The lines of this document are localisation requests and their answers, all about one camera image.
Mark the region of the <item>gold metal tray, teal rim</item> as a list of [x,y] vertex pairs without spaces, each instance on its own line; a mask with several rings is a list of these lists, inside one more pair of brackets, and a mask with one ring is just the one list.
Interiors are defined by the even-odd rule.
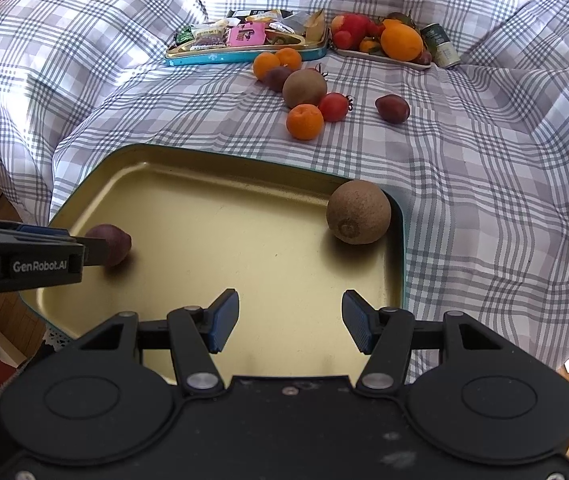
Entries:
[[117,268],[88,266],[82,281],[24,292],[72,338],[122,311],[162,320],[234,289],[240,312],[214,362],[222,375],[356,378],[365,365],[344,326],[344,292],[376,307],[404,301],[404,222],[363,246],[329,231],[342,179],[259,160],[132,145],[102,160],[52,218],[84,235],[99,224],[132,237]]

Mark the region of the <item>mandarin behind large orange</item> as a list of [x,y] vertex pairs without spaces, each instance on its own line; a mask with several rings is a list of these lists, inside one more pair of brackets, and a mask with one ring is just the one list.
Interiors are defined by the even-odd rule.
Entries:
[[382,24],[385,26],[385,28],[389,28],[397,25],[403,25],[403,22],[396,20],[396,18],[386,18]]

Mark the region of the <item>red cherry tomato with stem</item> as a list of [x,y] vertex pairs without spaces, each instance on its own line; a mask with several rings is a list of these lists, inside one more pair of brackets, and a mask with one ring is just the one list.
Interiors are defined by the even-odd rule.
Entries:
[[338,92],[327,93],[318,103],[325,122],[342,122],[353,108],[353,100]]

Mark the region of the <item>front orange mandarin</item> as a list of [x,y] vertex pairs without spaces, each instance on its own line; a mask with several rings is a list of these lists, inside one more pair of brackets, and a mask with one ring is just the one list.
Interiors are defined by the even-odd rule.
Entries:
[[324,128],[324,116],[313,104],[300,104],[290,110],[286,128],[294,139],[300,141],[314,140]]

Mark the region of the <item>red apple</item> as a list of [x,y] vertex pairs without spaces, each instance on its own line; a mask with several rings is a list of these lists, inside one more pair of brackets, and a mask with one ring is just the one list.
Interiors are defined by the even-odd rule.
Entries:
[[370,18],[365,14],[343,13],[337,15],[331,21],[332,35],[338,32],[348,32],[351,35],[353,44],[359,44],[367,35]]

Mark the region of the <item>large orange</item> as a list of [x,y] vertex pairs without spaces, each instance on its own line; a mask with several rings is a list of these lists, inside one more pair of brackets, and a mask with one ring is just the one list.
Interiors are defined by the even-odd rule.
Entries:
[[419,32],[399,22],[392,22],[385,26],[380,37],[380,44],[389,58],[401,62],[414,61],[423,50]]

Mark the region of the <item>brown paper snack packet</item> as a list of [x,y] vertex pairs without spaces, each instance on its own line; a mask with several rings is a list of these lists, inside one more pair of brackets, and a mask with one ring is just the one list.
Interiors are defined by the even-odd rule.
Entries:
[[321,9],[309,15],[304,23],[304,37],[307,42],[319,42],[325,36],[326,22],[325,10]]

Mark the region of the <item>dark plum behind kiwi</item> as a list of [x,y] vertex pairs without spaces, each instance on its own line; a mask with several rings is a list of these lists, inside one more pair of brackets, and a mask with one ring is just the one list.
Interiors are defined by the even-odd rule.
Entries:
[[281,93],[287,79],[293,74],[293,70],[287,66],[277,66],[268,70],[263,83],[270,90]]

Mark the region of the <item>right rear mandarin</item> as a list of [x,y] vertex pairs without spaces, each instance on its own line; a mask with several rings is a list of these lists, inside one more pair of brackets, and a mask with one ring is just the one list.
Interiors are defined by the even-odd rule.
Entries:
[[293,48],[282,48],[275,52],[282,67],[289,68],[289,70],[299,70],[302,67],[302,55],[299,50]]

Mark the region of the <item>brown kiwi in tray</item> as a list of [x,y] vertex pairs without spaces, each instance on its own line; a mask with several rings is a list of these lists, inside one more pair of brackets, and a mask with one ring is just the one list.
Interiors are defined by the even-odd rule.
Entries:
[[379,186],[362,180],[345,182],[327,203],[329,231],[351,245],[376,243],[391,223],[391,205]]

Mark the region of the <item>pink snack packet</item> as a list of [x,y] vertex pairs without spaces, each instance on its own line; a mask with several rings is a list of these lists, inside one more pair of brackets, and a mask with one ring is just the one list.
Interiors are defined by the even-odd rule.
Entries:
[[267,25],[262,22],[242,23],[230,27],[226,44],[230,48],[260,47],[266,41]]

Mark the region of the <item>dark red plum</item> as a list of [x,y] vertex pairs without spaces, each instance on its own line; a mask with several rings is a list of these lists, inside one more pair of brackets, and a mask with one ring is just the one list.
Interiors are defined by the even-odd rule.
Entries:
[[108,251],[106,261],[103,263],[107,268],[118,266],[128,256],[132,249],[132,237],[113,224],[103,223],[90,228],[86,232],[87,237],[101,238],[106,241]]

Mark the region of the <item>left rear mandarin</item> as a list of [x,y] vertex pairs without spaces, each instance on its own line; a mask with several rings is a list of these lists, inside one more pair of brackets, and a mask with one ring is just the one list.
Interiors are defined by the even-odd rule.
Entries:
[[280,60],[275,53],[262,52],[254,58],[252,70],[257,80],[263,81],[270,70],[280,67]]

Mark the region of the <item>brown kiwi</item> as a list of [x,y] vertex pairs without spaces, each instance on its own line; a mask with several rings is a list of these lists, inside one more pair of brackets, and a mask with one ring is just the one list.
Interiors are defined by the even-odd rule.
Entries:
[[282,97],[289,108],[300,104],[317,105],[326,94],[327,81],[322,73],[313,68],[294,72],[282,87]]
[[327,203],[329,231],[351,245],[376,243],[391,223],[391,205],[379,186],[362,180],[345,182]]

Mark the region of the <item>white fruit plate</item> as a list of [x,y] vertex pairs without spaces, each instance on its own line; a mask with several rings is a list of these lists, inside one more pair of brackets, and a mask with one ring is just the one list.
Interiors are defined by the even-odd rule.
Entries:
[[419,65],[414,62],[404,62],[396,60],[395,58],[389,58],[388,55],[385,54],[385,51],[383,51],[382,49],[381,52],[377,55],[362,53],[358,51],[358,46],[359,44],[356,46],[355,49],[351,50],[340,50],[333,45],[332,36],[330,39],[331,49],[335,51],[335,53],[345,56],[346,58],[359,58],[360,60],[366,60],[366,61],[380,62],[380,63],[393,64],[393,65],[403,65],[406,67],[413,68],[414,70],[429,70],[429,68],[433,66],[432,63],[430,65]]

